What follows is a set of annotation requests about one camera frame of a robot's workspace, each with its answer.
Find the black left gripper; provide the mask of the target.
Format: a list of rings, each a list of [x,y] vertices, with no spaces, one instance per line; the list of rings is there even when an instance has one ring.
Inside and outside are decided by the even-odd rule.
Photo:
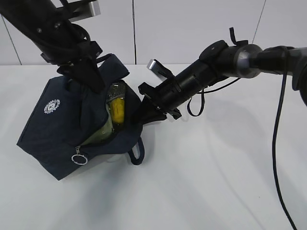
[[[60,47],[41,41],[40,50],[41,57],[47,63],[59,66],[59,74],[89,87],[95,93],[101,93],[105,88],[96,64],[96,59],[103,50],[96,41],[82,41],[72,47]]]

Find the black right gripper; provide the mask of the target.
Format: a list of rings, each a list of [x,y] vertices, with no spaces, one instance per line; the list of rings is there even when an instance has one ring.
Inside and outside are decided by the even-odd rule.
[[[129,122],[132,125],[164,121],[167,119],[167,114],[170,114],[175,120],[182,117],[177,108],[170,109],[166,105],[162,94],[153,86],[144,82],[138,89],[144,98],[141,101],[137,96],[129,100]]]

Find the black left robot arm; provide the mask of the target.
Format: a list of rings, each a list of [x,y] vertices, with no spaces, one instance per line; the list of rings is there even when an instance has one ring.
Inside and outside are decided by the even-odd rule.
[[[58,73],[100,93],[105,87],[97,67],[102,49],[74,23],[95,15],[94,1],[61,3],[56,7],[50,0],[2,0],[0,13],[41,50],[47,63],[59,67]]]

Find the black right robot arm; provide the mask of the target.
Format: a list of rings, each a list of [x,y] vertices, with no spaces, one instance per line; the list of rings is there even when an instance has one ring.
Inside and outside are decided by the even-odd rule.
[[[174,75],[158,60],[152,59],[147,68],[163,81],[153,87],[142,83],[138,88],[144,96],[131,119],[148,124],[163,121],[170,114],[179,119],[178,107],[201,90],[230,77],[252,79],[260,73],[292,76],[292,89],[307,101],[307,49],[276,46],[265,50],[248,41],[229,46],[224,40],[204,49],[198,59]]]

